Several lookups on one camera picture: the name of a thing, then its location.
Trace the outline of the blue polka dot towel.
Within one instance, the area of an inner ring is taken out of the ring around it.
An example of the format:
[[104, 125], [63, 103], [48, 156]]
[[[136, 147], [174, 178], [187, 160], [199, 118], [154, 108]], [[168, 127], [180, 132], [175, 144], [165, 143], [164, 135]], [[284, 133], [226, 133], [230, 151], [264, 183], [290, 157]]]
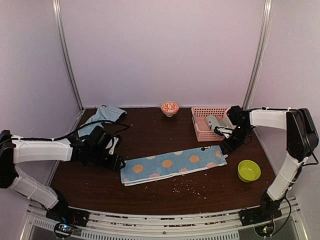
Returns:
[[131, 159], [120, 170], [120, 179], [126, 187], [164, 180], [224, 166], [227, 157], [219, 145], [212, 145]]

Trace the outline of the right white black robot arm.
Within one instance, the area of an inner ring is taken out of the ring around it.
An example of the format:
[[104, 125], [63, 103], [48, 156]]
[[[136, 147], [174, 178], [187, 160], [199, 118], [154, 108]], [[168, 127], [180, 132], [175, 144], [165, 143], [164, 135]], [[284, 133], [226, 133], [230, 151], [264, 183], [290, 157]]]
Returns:
[[234, 128], [216, 126], [214, 132], [224, 137], [222, 152], [230, 154], [244, 144], [246, 137], [256, 127], [267, 127], [286, 132], [286, 156], [273, 183], [262, 195], [256, 210], [259, 220], [268, 220], [279, 209], [288, 190], [296, 183], [307, 160], [314, 155], [319, 135], [307, 108], [253, 108], [240, 106], [228, 109], [227, 118]]

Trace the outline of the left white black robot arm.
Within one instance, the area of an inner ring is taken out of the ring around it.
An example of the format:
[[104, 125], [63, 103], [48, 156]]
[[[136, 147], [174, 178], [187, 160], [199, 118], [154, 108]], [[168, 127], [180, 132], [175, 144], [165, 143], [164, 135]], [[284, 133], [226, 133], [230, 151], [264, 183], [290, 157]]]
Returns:
[[119, 135], [107, 133], [96, 126], [90, 134], [70, 133], [60, 138], [32, 138], [0, 133], [0, 187], [13, 190], [38, 202], [61, 222], [72, 218], [72, 211], [63, 195], [23, 172], [18, 164], [26, 162], [81, 162], [119, 172], [126, 166], [123, 157], [115, 153], [121, 143]]

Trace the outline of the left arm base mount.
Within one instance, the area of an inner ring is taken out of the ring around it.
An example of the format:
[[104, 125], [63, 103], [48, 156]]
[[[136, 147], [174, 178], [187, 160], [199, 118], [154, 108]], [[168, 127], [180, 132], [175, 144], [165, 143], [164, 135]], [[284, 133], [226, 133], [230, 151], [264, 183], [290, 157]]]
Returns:
[[71, 226], [86, 227], [90, 213], [86, 210], [69, 208], [66, 213], [54, 213], [52, 210], [49, 210], [45, 216], [48, 219], [66, 223]]

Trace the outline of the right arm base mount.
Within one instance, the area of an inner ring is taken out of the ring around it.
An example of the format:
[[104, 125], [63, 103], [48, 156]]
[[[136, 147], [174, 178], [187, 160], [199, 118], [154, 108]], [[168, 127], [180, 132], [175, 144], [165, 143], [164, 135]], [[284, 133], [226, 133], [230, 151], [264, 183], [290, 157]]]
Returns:
[[272, 213], [262, 213], [260, 211], [260, 207], [243, 208], [238, 213], [242, 226], [270, 222], [275, 218], [282, 216], [282, 212], [280, 210], [276, 210]]

